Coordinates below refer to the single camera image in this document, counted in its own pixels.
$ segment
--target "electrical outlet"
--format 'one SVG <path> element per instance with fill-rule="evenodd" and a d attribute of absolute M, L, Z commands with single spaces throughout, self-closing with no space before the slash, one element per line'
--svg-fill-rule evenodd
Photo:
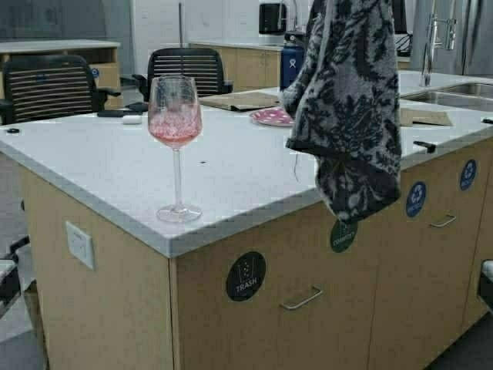
<path fill-rule="evenodd" d="M 79 259 L 85 266 L 94 270 L 94 250 L 92 238 L 74 224 L 66 221 L 67 239 L 70 253 Z"/>

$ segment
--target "round sticker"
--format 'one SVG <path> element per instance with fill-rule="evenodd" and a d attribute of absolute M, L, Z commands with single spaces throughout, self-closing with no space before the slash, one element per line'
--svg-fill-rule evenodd
<path fill-rule="evenodd" d="M 416 217 L 423 209 L 426 201 L 426 184 L 416 183 L 409 191 L 406 202 L 406 212 L 409 217 Z"/>
<path fill-rule="evenodd" d="M 468 190 L 475 181 L 476 173 L 478 172 L 478 164 L 475 160 L 470 160 L 466 163 L 461 175 L 461 190 Z"/>
<path fill-rule="evenodd" d="M 338 221 L 330 234 L 330 245 L 336 253 L 343 253 L 352 245 L 357 234 L 357 223 L 343 224 Z"/>
<path fill-rule="evenodd" d="M 251 299 L 260 289 L 265 278 L 266 263 L 257 252 L 244 254 L 231 267 L 226 281 L 226 292 L 235 302 Z"/>

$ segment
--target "stainless steel sink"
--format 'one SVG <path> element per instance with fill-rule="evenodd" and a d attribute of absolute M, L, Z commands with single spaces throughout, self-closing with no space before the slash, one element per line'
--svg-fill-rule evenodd
<path fill-rule="evenodd" d="M 485 83 L 466 83 L 437 91 L 493 99 L 493 85 Z"/>
<path fill-rule="evenodd" d="M 462 88 L 464 86 L 467 86 L 467 85 L 456 86 L 452 89 L 458 89 L 458 88 Z M 478 89 L 479 89 L 478 91 L 480 91 L 482 93 L 487 92 L 486 89 L 481 90 L 481 87 L 478 87 Z M 453 106 L 456 108 L 481 110 L 484 112 L 493 112 L 493 99 L 473 96 L 473 94 L 462 95 L 460 93 L 455 93 L 455 92 L 454 93 L 443 92 L 444 90 L 445 89 L 438 90 L 438 91 L 423 92 L 423 93 L 414 94 L 414 95 L 402 96 L 402 99 L 412 100 L 415 102 L 438 104 L 440 106 Z"/>

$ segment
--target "glass base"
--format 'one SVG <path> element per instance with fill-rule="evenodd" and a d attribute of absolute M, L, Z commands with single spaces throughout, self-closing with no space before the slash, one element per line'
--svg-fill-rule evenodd
<path fill-rule="evenodd" d="M 177 210 L 175 205 L 161 208 L 157 211 L 157 218 L 165 222 L 180 224 L 190 222 L 202 216 L 202 211 L 198 207 L 183 205 L 183 208 Z"/>

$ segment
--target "office chair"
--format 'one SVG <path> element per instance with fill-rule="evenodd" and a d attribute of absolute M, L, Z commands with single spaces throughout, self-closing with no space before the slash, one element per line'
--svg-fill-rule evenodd
<path fill-rule="evenodd" d="M 224 80 L 223 61 L 212 49 L 171 48 L 156 50 L 149 59 L 147 79 L 132 75 L 145 102 L 149 102 L 151 82 L 155 77 L 183 75 L 193 77 L 199 97 L 228 94 L 233 83 Z"/>
<path fill-rule="evenodd" d="M 108 96 L 120 95 L 97 89 L 87 62 L 76 55 L 15 57 L 4 64 L 3 82 L 6 99 L 0 99 L 0 117 L 4 125 L 98 112 Z M 0 258 L 0 314 L 18 296 L 15 290 L 20 292 L 16 251 L 27 244 L 29 236 L 11 245 Z"/>

